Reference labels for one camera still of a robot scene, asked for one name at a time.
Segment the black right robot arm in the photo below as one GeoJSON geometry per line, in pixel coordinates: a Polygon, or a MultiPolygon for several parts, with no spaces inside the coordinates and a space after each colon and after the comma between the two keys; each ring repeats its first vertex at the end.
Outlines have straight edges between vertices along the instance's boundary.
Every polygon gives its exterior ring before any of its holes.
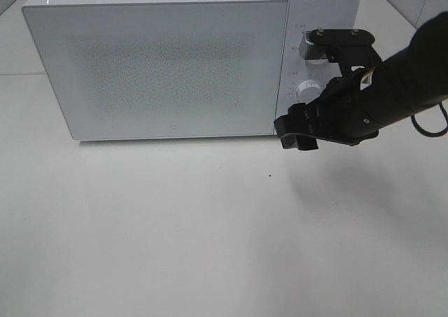
{"type": "Polygon", "coordinates": [[[420,26],[403,50],[382,60],[372,47],[374,36],[362,29],[315,29],[304,33],[305,60],[336,63],[332,78],[313,101],[293,104],[274,121],[285,149],[316,150],[319,140],[356,146],[379,130],[410,118],[427,137],[415,115],[447,99],[447,12],[420,26]]]}

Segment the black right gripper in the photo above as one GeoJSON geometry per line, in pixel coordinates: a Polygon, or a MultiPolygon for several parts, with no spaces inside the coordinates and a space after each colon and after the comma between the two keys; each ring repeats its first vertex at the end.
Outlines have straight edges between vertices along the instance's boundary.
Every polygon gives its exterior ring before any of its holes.
{"type": "Polygon", "coordinates": [[[279,116],[274,130],[283,149],[318,150],[316,139],[356,146],[376,138],[376,122],[358,101],[364,73],[355,70],[331,79],[312,103],[293,104],[287,114],[279,116]]]}

